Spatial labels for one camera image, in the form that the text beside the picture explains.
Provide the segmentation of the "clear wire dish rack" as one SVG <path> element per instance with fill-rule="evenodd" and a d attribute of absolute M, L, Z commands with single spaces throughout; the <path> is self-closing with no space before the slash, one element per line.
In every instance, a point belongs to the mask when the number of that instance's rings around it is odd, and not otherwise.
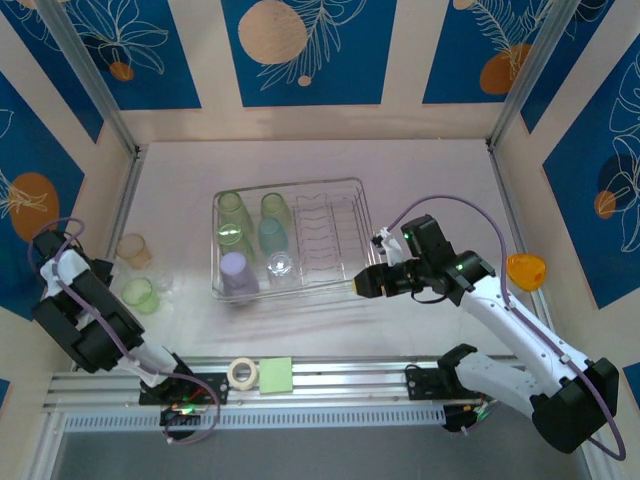
<path fill-rule="evenodd" d="M 253 222 L 253 230 L 244 232 L 255 255 L 253 262 L 248 261 L 259 282 L 260 291 L 255 295 L 227 297 L 223 292 L 219 271 L 222 256 L 216 234 L 218 227 L 227 223 L 217 206 L 220 194 L 225 191 L 235 191 L 241 196 Z M 294 258 L 299 276 L 299 284 L 294 288 L 274 289 L 268 281 L 269 256 L 260 249 L 258 228 L 263 219 L 261 199 L 269 192 L 281 194 L 291 210 L 292 224 L 284 230 L 289 242 L 286 252 Z M 369 243 L 371 232 L 364 186 L 356 177 L 220 191 L 214 195 L 212 204 L 212 293 L 219 301 L 232 304 L 345 290 L 355 274 L 377 258 Z"/>

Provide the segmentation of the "clear plastic cup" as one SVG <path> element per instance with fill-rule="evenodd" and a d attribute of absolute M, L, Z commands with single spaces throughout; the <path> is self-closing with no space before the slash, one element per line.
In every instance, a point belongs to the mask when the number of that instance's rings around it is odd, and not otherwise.
<path fill-rule="evenodd" d="M 277 251 L 269 256 L 267 275 L 274 289 L 294 288 L 299 284 L 296 262 L 286 251 Z"/>

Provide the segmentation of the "teal plastic cup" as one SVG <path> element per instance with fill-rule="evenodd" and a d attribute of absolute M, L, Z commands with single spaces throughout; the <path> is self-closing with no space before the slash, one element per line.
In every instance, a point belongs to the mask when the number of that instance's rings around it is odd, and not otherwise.
<path fill-rule="evenodd" d="M 288 237 L 283 226 L 276 218 L 272 217 L 263 218 L 260 221 L 258 242 L 261 251 L 266 256 L 289 249 Z"/>

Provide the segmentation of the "green translucent plastic cup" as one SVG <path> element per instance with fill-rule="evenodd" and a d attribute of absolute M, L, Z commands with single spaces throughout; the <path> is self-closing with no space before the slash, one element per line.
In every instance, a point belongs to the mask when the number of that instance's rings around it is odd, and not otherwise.
<path fill-rule="evenodd" d="M 121 289 L 124 304 L 145 315 L 154 313 L 159 307 L 159 297 L 153 283 L 145 277 L 129 280 Z"/>
<path fill-rule="evenodd" d="M 217 200 L 218 211 L 227 223 L 235 223 L 252 231 L 253 222 L 241 196 L 235 191 L 222 192 Z"/>
<path fill-rule="evenodd" d="M 292 214 L 284 197 L 277 192 L 269 192 L 261 199 L 261 216 L 276 219 L 280 225 L 288 230 L 292 224 Z"/>
<path fill-rule="evenodd" d="M 255 260 L 254 250 L 244 230 L 236 223 L 225 223 L 218 227 L 216 238 L 220 255 L 240 253 L 249 262 Z"/>

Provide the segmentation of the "purple plastic cup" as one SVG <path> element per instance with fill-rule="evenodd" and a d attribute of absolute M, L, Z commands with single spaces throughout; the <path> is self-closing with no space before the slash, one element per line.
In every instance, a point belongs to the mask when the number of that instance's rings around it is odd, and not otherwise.
<path fill-rule="evenodd" d="M 219 263 L 219 271 L 223 292 L 227 297 L 255 295 L 260 291 L 258 279 L 242 253 L 224 254 Z"/>

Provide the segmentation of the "green sticky note pad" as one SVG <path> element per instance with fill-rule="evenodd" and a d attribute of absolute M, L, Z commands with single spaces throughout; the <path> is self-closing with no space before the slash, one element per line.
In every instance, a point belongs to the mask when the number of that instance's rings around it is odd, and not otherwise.
<path fill-rule="evenodd" d="M 265 358 L 259 362 L 259 392 L 262 395 L 293 391 L 291 357 Z"/>

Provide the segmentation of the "orange capped white bottle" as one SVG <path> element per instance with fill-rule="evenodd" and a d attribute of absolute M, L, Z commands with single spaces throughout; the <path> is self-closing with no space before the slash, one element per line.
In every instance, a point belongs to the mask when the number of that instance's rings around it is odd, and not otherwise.
<path fill-rule="evenodd" d="M 521 290 L 533 292 L 545 282 L 546 262 L 539 256 L 517 253 L 507 257 L 506 271 L 509 279 Z"/>

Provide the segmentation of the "masking tape roll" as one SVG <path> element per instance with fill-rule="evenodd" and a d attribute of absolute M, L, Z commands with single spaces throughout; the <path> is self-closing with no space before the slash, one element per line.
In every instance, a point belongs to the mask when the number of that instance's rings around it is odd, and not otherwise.
<path fill-rule="evenodd" d="M 251 390 L 259 380 L 258 367 L 249 358 L 236 358 L 228 367 L 227 379 L 229 385 L 238 391 Z"/>

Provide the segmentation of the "black right controller box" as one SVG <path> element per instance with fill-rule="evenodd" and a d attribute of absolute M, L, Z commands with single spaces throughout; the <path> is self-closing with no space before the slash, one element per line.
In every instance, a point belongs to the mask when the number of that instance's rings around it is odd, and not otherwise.
<path fill-rule="evenodd" d="M 484 406 L 447 405 L 444 407 L 445 424 L 443 428 L 451 433 L 467 434 L 486 419 L 495 409 L 495 404 Z"/>

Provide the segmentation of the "black controller box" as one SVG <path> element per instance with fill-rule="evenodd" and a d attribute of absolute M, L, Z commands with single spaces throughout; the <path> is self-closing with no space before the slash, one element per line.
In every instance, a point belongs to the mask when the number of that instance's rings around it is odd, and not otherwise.
<path fill-rule="evenodd" d="M 193 425 L 200 418 L 199 411 L 192 404 L 169 406 L 161 411 L 159 425 L 161 427 Z"/>
<path fill-rule="evenodd" d="M 484 406 L 447 405 L 444 407 L 445 424 L 443 428 L 451 433 L 467 434 L 486 419 L 495 409 L 495 404 Z"/>

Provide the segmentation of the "black left controller box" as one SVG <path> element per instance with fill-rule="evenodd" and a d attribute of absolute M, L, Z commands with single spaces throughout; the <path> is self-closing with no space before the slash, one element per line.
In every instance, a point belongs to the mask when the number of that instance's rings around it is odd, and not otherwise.
<path fill-rule="evenodd" d="M 159 425 L 161 427 L 193 425 L 200 418 L 199 411 L 192 404 L 169 406 L 161 411 Z"/>

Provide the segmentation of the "aluminium side rail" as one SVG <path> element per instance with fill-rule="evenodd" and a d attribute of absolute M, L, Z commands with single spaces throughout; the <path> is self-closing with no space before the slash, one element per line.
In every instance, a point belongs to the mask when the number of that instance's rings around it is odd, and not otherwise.
<path fill-rule="evenodd" d="M 511 196 L 509 195 L 510 191 L 505 180 L 505 175 L 503 174 L 502 167 L 491 148 L 488 149 L 488 155 L 502 198 L 505 215 L 509 223 L 510 235 L 513 239 L 514 247 L 510 249 L 510 252 L 523 253 L 525 250 L 525 242 L 520 225 L 518 224 L 514 204 L 511 200 Z M 515 288 L 514 294 L 518 297 L 519 301 L 532 313 L 539 323 L 543 325 L 543 332 L 553 332 L 553 322 L 550 319 L 548 305 L 542 292 L 540 290 L 527 292 L 523 288 L 517 287 L 513 281 L 510 281 L 510 285 Z"/>
<path fill-rule="evenodd" d="M 109 234 L 108 261 L 116 260 L 116 245 L 124 235 L 144 156 L 144 149 L 139 147 L 137 158 L 131 158 L 129 161 Z M 73 352 L 78 355 L 76 363 L 88 373 L 98 370 L 110 371 L 116 367 L 119 360 L 130 359 L 131 350 L 143 344 L 144 328 L 109 287 L 105 288 L 97 283 L 89 288 L 87 297 L 87 300 L 80 298 L 79 304 L 89 313 L 92 320 L 80 330 L 80 339 L 72 344 Z"/>

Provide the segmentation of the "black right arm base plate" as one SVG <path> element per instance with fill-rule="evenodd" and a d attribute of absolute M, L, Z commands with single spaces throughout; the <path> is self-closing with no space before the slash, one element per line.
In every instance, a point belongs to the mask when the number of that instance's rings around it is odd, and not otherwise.
<path fill-rule="evenodd" d="M 484 393 L 466 389 L 455 373 L 441 368 L 409 364 L 404 369 L 410 400 L 489 400 Z"/>

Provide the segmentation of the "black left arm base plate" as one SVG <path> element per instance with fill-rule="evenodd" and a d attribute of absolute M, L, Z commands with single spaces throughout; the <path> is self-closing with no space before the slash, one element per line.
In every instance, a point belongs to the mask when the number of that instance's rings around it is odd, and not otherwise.
<path fill-rule="evenodd" d="M 142 406 L 164 407 L 186 404 L 214 405 L 210 390 L 216 394 L 221 405 L 227 402 L 229 382 L 224 373 L 195 373 L 194 377 L 199 382 L 170 378 L 166 389 L 160 387 L 148 389 L 141 384 L 138 403 Z"/>

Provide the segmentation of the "aluminium frame post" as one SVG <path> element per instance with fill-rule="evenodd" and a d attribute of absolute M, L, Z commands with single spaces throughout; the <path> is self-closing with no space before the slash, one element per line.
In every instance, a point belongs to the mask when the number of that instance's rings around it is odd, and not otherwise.
<path fill-rule="evenodd" d="M 34 0 L 34 3 L 51 36 L 100 116 L 111 128 L 125 152 L 136 159 L 139 147 L 126 126 L 113 95 L 63 7 L 57 0 Z"/>
<path fill-rule="evenodd" d="M 490 153 L 494 153 L 529 98 L 547 62 L 576 12 L 581 0 L 554 0 L 549 15 L 542 24 L 529 54 L 509 91 L 504 106 L 486 138 Z"/>

